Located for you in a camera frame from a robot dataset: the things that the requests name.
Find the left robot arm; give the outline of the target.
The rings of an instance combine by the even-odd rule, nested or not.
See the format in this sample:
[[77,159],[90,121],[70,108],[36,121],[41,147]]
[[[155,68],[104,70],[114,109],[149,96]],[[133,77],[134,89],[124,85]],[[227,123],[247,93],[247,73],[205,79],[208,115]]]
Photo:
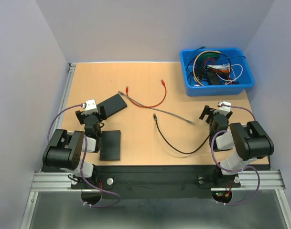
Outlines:
[[[84,111],[76,111],[76,116],[85,126],[84,131],[74,131],[69,134],[67,130],[55,129],[51,134],[56,119],[65,111],[82,107]],[[98,184],[98,175],[95,166],[81,158],[81,152],[97,153],[102,147],[102,121],[107,119],[103,106],[90,108],[87,104],[73,105],[62,110],[50,124],[47,141],[48,145],[43,153],[43,164],[71,173],[73,176],[82,177],[82,182],[93,188]]]

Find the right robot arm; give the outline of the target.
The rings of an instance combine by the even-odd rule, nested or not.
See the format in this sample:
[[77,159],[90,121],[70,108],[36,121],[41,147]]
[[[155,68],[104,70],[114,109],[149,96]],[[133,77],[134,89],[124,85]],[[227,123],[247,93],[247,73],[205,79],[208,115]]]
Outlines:
[[241,123],[230,123],[233,106],[228,102],[220,102],[214,109],[206,105],[199,119],[207,115],[209,124],[209,145],[214,152],[228,151],[234,153],[217,165],[212,174],[212,182],[217,186],[226,184],[232,176],[242,171],[252,162],[268,157],[274,152],[272,139],[256,120]]

